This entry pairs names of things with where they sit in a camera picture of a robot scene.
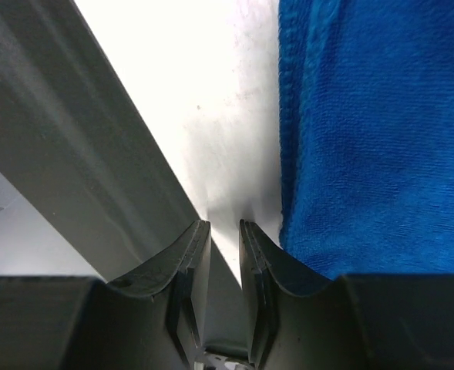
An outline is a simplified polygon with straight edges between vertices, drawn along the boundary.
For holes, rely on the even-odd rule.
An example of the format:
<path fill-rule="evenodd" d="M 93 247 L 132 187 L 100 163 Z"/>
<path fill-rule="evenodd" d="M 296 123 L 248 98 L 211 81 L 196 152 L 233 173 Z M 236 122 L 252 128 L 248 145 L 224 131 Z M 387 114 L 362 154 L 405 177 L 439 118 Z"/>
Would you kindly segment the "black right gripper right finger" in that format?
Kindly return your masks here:
<path fill-rule="evenodd" d="M 256 369 L 454 369 L 454 274 L 318 274 L 239 227 Z"/>

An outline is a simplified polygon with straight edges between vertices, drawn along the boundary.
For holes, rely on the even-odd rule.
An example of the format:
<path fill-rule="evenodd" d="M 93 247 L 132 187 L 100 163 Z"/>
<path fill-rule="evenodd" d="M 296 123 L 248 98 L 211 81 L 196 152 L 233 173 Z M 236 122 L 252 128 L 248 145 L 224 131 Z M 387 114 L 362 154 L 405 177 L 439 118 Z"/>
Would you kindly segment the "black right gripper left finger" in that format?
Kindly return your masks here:
<path fill-rule="evenodd" d="M 191 369 L 202 345 L 210 224 L 104 283 L 0 276 L 0 369 Z"/>

